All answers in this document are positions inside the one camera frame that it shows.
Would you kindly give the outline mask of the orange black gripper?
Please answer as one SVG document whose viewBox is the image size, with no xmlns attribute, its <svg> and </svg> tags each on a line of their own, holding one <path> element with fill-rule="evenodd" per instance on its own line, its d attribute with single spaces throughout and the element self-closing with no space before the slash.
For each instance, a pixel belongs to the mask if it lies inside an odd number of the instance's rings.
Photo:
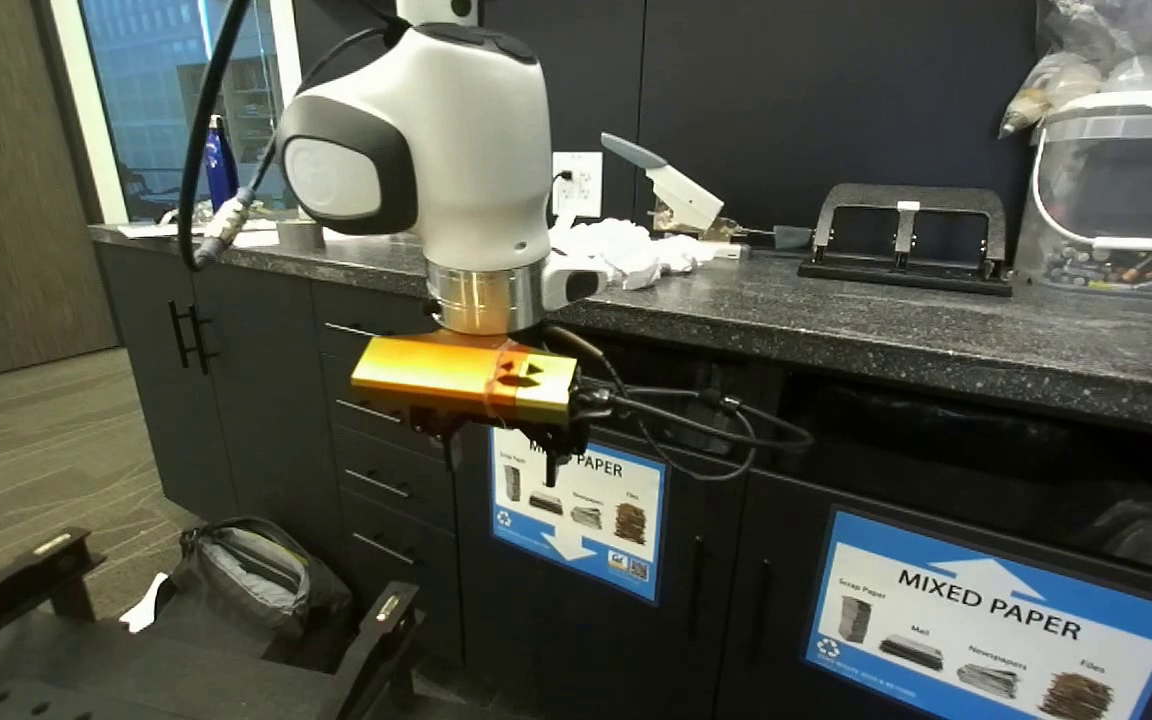
<svg viewBox="0 0 1152 720">
<path fill-rule="evenodd" d="M 520 427 L 550 454 L 589 448 L 577 361 L 518 338 L 373 336 L 349 372 L 349 396 L 423 427 Z"/>
</svg>

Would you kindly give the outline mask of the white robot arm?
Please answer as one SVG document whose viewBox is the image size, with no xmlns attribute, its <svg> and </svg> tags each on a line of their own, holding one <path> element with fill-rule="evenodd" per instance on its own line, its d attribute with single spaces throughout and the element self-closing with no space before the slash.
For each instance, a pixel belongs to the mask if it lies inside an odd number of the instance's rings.
<svg viewBox="0 0 1152 720">
<path fill-rule="evenodd" d="M 589 448 L 580 363 L 524 342 L 546 318 L 554 127 L 542 56 L 514 30 L 407 22 L 282 118 L 292 200 L 332 231 L 423 256 L 431 333 L 370 336 L 349 388 L 421 427 L 518 427 L 554 459 Z"/>
</svg>

